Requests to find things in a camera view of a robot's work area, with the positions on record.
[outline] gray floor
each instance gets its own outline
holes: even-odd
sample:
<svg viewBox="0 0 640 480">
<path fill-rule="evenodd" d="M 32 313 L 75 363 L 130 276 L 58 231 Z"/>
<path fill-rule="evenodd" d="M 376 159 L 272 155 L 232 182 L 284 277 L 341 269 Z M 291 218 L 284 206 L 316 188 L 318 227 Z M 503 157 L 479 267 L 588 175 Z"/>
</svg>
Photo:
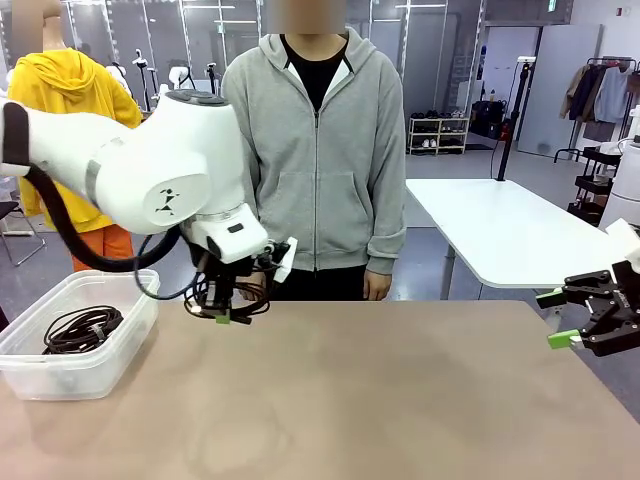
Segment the gray floor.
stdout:
<svg viewBox="0 0 640 480">
<path fill-rule="evenodd" d="M 490 151 L 473 151 L 463 156 L 410 157 L 407 159 L 409 178 L 488 178 Z M 500 159 L 496 154 L 495 170 Z M 553 165 L 552 160 L 514 152 L 511 156 L 507 177 L 521 183 L 547 200 L 566 208 L 575 197 L 573 181 L 583 166 L 569 162 Z M 437 300 L 441 281 L 443 256 L 446 242 L 435 228 L 428 227 L 431 220 L 415 200 L 409 198 L 407 206 L 407 244 L 398 261 L 391 300 Z M 48 246 L 20 268 L 8 262 L 0 251 L 0 304 L 9 319 L 13 319 L 34 300 L 71 273 L 71 261 L 59 237 L 45 233 Z M 29 239 L 10 240 L 20 252 L 28 247 Z M 140 238 L 135 239 L 139 245 Z M 157 264 L 156 270 L 162 281 L 161 292 L 169 293 L 183 286 L 191 278 L 186 247 L 174 249 Z M 454 270 L 451 299 L 475 300 L 480 293 L 480 284 L 462 263 Z M 484 287 L 482 299 L 522 300 L 535 307 L 534 293 L 529 290 L 499 290 Z M 576 328 L 587 320 L 586 311 L 570 306 L 563 320 L 563 329 Z M 598 359 L 589 353 L 579 353 L 584 362 L 607 385 L 611 392 L 640 421 L 640 351 L 632 351 L 613 357 Z"/>
</svg>

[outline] gray hoodie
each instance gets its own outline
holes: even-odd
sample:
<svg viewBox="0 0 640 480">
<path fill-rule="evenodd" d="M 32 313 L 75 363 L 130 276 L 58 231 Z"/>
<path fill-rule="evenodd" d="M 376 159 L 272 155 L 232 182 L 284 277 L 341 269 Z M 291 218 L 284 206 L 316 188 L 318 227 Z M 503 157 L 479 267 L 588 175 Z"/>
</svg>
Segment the gray hoodie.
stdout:
<svg viewBox="0 0 640 480">
<path fill-rule="evenodd" d="M 294 268 L 390 274 L 406 230 L 402 86 L 384 54 L 347 34 L 317 114 L 279 35 L 236 58 L 222 90 L 246 140 L 247 203 L 271 238 L 298 239 Z"/>
</svg>

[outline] neck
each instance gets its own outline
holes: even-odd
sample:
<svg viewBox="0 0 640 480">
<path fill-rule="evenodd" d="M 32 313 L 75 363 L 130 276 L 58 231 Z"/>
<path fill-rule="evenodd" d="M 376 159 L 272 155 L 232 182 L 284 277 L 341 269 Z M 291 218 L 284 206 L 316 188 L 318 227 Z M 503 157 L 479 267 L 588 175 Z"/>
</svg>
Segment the neck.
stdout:
<svg viewBox="0 0 640 480">
<path fill-rule="evenodd" d="M 42 27 L 42 50 L 64 50 L 67 46 L 62 39 L 62 22 L 60 17 L 45 18 Z"/>
<path fill-rule="evenodd" d="M 335 33 L 285 35 L 287 43 L 306 60 L 320 61 L 333 57 L 340 51 L 346 40 Z"/>
</svg>

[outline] robot logo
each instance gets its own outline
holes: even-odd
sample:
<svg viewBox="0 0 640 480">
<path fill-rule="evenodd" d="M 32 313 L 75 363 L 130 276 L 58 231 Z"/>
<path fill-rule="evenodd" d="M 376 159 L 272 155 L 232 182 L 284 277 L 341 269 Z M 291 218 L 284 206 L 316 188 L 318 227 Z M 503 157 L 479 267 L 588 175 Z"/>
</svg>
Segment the robot logo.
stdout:
<svg viewBox="0 0 640 480">
<path fill-rule="evenodd" d="M 156 212 L 169 212 L 169 214 L 171 216 L 173 216 L 174 215 L 173 209 L 171 208 L 171 205 L 169 205 L 169 204 L 171 203 L 171 201 L 174 198 L 179 197 L 180 194 L 179 193 L 174 193 L 171 188 L 167 188 L 165 190 L 161 190 L 160 193 L 166 194 L 166 198 L 164 200 L 164 206 L 162 208 L 156 208 Z"/>
</svg>

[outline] hand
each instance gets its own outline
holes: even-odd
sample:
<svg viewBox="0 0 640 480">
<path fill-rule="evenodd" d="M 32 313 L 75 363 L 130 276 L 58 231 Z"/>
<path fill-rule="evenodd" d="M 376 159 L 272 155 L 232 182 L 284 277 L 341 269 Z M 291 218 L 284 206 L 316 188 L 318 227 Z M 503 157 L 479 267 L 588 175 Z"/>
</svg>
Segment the hand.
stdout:
<svg viewBox="0 0 640 480">
<path fill-rule="evenodd" d="M 263 272 L 255 272 L 250 277 L 238 277 L 237 281 L 238 283 L 251 283 L 253 285 L 256 285 L 263 292 L 265 288 L 267 288 L 267 277 Z M 255 302 L 259 300 L 257 295 L 251 292 L 247 292 L 245 290 L 240 290 L 240 295 L 242 295 L 242 298 L 250 302 Z"/>
<path fill-rule="evenodd" d="M 384 300 L 391 288 L 391 275 L 380 275 L 369 270 L 364 272 L 364 291 L 362 298 L 371 302 Z"/>
</svg>

